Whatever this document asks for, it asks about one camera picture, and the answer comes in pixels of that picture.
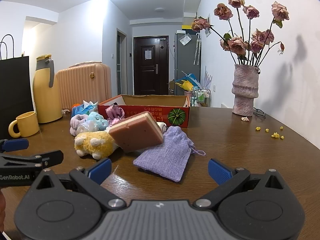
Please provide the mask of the purple linen drawstring pouch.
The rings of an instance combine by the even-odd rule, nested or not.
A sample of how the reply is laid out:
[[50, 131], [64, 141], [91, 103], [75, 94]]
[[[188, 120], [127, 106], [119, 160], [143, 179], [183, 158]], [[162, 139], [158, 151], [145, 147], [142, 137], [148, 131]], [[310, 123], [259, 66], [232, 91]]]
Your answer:
[[192, 154], [205, 156], [178, 126], [170, 126], [164, 133], [163, 143], [145, 150], [133, 164], [174, 182], [180, 182]]

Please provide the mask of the yellow plush toy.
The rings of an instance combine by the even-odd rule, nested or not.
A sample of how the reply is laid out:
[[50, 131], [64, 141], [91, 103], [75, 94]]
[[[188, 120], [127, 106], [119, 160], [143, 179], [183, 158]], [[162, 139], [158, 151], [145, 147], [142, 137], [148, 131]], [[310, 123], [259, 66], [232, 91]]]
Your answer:
[[100, 160], [110, 156], [118, 145], [107, 131], [97, 131], [77, 135], [74, 139], [74, 148], [80, 157], [89, 154], [93, 159]]

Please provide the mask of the grey refrigerator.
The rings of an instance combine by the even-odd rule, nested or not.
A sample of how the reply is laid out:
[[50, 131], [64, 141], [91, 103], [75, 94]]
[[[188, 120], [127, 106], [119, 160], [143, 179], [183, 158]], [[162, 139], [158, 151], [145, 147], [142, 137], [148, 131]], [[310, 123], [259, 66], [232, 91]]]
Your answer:
[[200, 80], [201, 61], [195, 55], [198, 36], [195, 34], [175, 34], [175, 82], [184, 79], [186, 74], [193, 74], [197, 81]]

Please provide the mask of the lilac fluffy scrunchie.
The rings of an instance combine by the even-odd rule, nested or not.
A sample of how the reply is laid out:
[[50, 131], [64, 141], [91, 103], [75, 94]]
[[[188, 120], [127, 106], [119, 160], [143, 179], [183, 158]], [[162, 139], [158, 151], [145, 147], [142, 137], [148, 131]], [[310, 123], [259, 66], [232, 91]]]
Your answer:
[[85, 122], [88, 118], [87, 114], [77, 114], [75, 116], [73, 116], [70, 120], [70, 134], [72, 136], [76, 136], [76, 131], [79, 127], [80, 124], [82, 124], [83, 122]]

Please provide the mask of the pink satin pouch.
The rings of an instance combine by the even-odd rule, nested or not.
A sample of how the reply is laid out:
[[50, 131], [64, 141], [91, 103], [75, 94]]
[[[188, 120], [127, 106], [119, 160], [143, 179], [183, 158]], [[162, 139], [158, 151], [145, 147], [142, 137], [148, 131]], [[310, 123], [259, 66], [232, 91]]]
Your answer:
[[112, 105], [106, 109], [108, 125], [111, 127], [122, 120], [125, 116], [124, 110], [118, 105]]

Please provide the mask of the pink ribbed suitcase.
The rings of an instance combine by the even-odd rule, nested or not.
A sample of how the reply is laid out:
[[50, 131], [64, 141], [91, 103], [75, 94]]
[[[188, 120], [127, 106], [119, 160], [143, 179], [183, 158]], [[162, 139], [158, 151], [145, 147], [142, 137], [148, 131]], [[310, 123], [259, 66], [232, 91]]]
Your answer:
[[103, 102], [112, 97], [111, 69], [99, 61], [77, 63], [57, 72], [61, 106], [72, 109], [76, 103]]

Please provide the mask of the yellow thermos jug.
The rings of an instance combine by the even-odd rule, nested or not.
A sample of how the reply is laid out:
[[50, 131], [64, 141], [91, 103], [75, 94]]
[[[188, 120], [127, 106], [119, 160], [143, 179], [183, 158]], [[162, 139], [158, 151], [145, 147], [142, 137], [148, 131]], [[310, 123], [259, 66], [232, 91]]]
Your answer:
[[33, 96], [39, 124], [53, 122], [62, 117], [59, 85], [51, 54], [36, 58]]

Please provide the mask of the black paper bag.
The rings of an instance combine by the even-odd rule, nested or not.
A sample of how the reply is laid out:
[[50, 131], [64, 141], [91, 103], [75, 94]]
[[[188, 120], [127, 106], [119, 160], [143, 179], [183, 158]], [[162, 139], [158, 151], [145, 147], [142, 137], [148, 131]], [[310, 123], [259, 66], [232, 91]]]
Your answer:
[[9, 139], [8, 127], [17, 116], [34, 110], [29, 57], [1, 60], [1, 139]]

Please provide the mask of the dried pink rose bouquet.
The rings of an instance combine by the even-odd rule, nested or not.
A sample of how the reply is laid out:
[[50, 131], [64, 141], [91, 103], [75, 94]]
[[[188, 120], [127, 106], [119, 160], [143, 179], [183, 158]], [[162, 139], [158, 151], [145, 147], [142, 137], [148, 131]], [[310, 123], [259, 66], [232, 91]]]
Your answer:
[[227, 0], [227, 4], [217, 3], [213, 15], [228, 23], [229, 28], [226, 32], [220, 33], [214, 28], [212, 17], [202, 17], [199, 14], [196, 14], [191, 23], [191, 29], [197, 33], [216, 33], [221, 50], [231, 55], [235, 65], [253, 67], [259, 71], [261, 63], [274, 46], [279, 46], [280, 55], [284, 53], [283, 42], [274, 41], [271, 28], [265, 31], [253, 30], [252, 20], [259, 18], [260, 12], [254, 6], [246, 5], [245, 0]]

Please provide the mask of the yellow black box on fridge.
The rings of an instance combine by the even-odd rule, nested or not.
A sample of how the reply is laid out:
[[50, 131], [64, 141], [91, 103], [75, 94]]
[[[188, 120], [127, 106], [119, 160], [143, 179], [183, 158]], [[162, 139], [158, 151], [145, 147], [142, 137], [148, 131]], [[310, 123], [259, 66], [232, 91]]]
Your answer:
[[191, 30], [192, 29], [191, 25], [182, 25], [181, 28], [184, 30]]

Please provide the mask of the yellow ceramic mug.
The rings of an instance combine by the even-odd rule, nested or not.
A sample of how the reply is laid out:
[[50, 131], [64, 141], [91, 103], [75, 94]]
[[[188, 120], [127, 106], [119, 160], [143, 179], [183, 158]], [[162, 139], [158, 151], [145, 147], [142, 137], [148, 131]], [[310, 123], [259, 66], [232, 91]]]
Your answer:
[[8, 127], [9, 135], [13, 138], [29, 137], [35, 135], [39, 130], [39, 123], [34, 111], [17, 116]]

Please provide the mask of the blue plush toy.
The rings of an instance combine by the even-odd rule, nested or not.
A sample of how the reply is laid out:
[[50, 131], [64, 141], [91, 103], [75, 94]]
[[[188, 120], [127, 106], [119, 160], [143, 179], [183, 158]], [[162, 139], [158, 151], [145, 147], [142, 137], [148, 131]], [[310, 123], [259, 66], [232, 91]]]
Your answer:
[[87, 120], [93, 121], [99, 131], [104, 131], [109, 126], [109, 121], [104, 119], [104, 117], [97, 112], [91, 112], [88, 115]]

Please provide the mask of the white round sponge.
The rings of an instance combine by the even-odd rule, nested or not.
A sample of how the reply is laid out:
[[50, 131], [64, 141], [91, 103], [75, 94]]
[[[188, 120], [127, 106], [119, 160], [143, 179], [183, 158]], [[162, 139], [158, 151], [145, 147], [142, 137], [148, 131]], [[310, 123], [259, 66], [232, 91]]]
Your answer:
[[157, 122], [157, 125], [160, 127], [162, 133], [167, 131], [167, 125], [164, 122]]

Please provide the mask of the blue tissue pack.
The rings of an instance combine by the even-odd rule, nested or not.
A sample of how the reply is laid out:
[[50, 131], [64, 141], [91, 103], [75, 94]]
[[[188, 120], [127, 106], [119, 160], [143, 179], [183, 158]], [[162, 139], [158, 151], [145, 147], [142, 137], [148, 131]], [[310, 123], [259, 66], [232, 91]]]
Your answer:
[[72, 117], [77, 114], [86, 114], [89, 115], [91, 112], [97, 112], [98, 111], [98, 102], [87, 102], [83, 101], [83, 104], [72, 107]]

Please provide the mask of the black eyeglasses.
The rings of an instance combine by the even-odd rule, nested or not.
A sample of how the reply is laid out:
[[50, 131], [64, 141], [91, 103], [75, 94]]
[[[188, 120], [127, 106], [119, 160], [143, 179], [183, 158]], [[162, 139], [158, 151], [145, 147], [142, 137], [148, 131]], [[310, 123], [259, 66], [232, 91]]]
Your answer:
[[260, 118], [266, 118], [266, 113], [264, 111], [262, 111], [261, 109], [258, 109], [258, 108], [253, 108], [254, 111], [253, 111], [253, 114], [260, 117]]

